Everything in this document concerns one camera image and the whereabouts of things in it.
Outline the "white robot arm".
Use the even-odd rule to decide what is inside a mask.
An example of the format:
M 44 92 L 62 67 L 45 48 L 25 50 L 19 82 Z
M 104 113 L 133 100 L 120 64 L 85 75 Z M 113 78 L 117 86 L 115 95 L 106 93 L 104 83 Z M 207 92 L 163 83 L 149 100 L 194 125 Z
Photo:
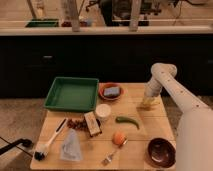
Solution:
M 165 89 L 182 112 L 176 138 L 176 171 L 213 171 L 213 109 L 175 80 L 173 64 L 155 63 L 142 105 L 150 108 Z

